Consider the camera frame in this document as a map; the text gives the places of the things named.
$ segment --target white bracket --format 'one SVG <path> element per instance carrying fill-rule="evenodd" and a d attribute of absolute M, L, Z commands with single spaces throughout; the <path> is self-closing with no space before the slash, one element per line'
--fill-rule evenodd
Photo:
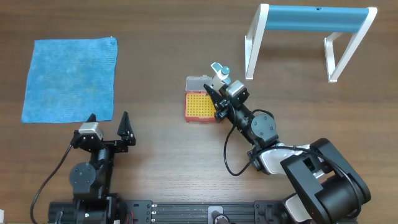
<path fill-rule="evenodd" d="M 333 41 L 342 33 L 334 32 L 323 40 L 323 43 L 325 45 L 326 67 L 328 70 L 329 82 L 337 82 L 337 79 L 341 75 L 341 72 L 347 65 L 351 56 L 353 56 L 356 48 L 358 47 L 359 43 L 361 43 L 365 34 L 369 30 L 369 27 L 371 26 L 377 14 L 377 8 L 369 7 L 368 9 L 368 16 L 366 16 L 366 19 L 362 23 L 361 28 L 359 28 L 359 31 L 353 34 L 353 36 L 351 37 L 351 40 L 349 41 L 348 46 L 344 51 L 344 54 L 338 62 L 337 66 L 335 65 L 335 54 L 333 53 Z"/>
<path fill-rule="evenodd" d="M 369 30 L 376 14 L 377 8 L 369 7 L 368 16 L 365 18 L 359 31 L 353 34 L 348 46 L 338 62 L 335 65 L 335 56 L 333 53 L 333 41 L 339 37 L 342 33 L 334 32 L 329 37 L 325 38 L 323 43 L 325 45 L 325 57 L 326 67 L 328 73 L 329 82 L 337 82 L 338 77 L 342 73 L 343 69 L 347 65 L 351 56 L 354 54 L 359 43 L 361 43 L 363 37 Z M 244 37 L 244 63 L 245 63 L 245 76 L 247 80 L 252 80 L 254 75 L 254 68 L 256 67 L 257 58 L 261 46 L 262 37 L 266 29 L 267 17 L 268 17 L 269 5 L 260 4 L 256 14 L 251 22 L 249 32 Z"/>

